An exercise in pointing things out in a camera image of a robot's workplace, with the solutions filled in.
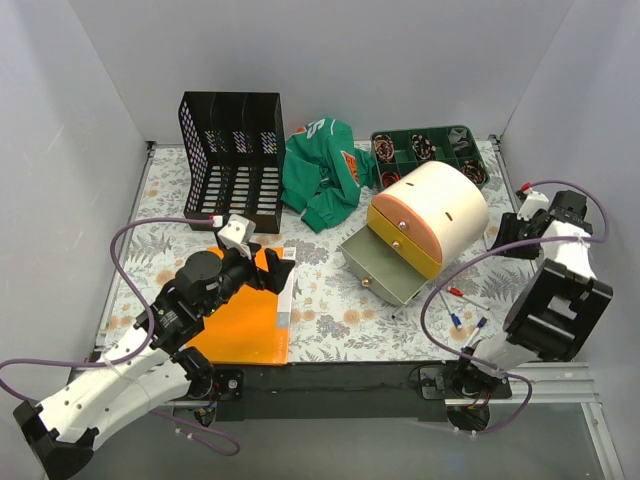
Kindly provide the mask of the white drawer organizer box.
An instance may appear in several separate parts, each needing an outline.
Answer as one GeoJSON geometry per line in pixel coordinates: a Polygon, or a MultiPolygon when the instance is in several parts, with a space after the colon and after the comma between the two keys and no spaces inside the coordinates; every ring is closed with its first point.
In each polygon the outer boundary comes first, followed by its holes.
{"type": "Polygon", "coordinates": [[[489,208],[463,173],[430,161],[376,194],[365,225],[339,249],[361,285],[409,303],[484,233],[489,208]]]}

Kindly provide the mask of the red-capped marker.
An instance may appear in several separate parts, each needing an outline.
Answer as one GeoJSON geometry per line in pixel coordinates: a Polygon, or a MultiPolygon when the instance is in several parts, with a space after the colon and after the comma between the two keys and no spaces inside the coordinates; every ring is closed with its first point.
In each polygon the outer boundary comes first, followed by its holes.
{"type": "Polygon", "coordinates": [[[455,287],[449,287],[447,289],[447,292],[455,297],[457,297],[458,299],[467,302],[469,304],[472,304],[484,311],[490,311],[491,308],[488,305],[485,305],[484,303],[480,302],[479,300],[474,299],[473,297],[468,296],[467,294],[463,293],[462,291],[460,291],[459,289],[455,288],[455,287]]]}

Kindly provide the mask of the blue-capped marker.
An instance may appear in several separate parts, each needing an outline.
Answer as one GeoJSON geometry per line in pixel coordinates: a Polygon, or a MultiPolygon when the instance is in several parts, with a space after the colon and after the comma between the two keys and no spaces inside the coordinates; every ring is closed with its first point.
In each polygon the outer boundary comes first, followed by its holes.
{"type": "Polygon", "coordinates": [[[471,331],[471,333],[469,334],[464,347],[470,347],[474,340],[479,336],[481,330],[483,329],[483,327],[485,326],[485,324],[487,323],[488,319],[486,317],[482,317],[478,323],[476,324],[476,326],[474,327],[474,329],[471,331]]]}
{"type": "Polygon", "coordinates": [[[444,307],[445,307],[445,309],[446,309],[446,311],[447,311],[447,313],[448,313],[448,315],[449,315],[449,317],[450,317],[455,329],[456,330],[461,330],[462,327],[463,327],[462,322],[461,322],[460,318],[453,312],[449,302],[446,300],[446,298],[445,298],[445,296],[444,296],[444,294],[442,292],[439,292],[439,297],[440,297],[440,299],[441,299],[441,301],[442,301],[442,303],[443,303],[443,305],[444,305],[444,307]]]}

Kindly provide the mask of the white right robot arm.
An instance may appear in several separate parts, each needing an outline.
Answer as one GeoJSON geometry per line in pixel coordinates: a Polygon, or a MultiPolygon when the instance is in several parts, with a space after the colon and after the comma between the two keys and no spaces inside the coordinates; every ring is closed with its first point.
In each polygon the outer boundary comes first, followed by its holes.
{"type": "Polygon", "coordinates": [[[503,216],[494,245],[515,243],[510,255],[541,263],[502,331],[464,347],[452,373],[452,387],[463,397],[492,393],[507,371],[524,363],[572,360],[613,298],[590,265],[586,197],[563,190],[548,198],[529,186],[517,195],[522,205],[503,216]]]}

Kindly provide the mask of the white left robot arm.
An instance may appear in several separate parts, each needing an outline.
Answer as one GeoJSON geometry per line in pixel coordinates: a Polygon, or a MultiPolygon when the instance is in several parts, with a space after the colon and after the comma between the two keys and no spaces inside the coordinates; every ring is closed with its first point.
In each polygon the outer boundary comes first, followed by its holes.
{"type": "Polygon", "coordinates": [[[220,254],[192,254],[113,347],[57,393],[25,400],[13,412],[50,479],[69,479],[113,434],[161,404],[208,397],[217,385],[211,362],[190,341],[204,321],[242,287],[279,294],[292,259],[249,242],[220,254]]]}

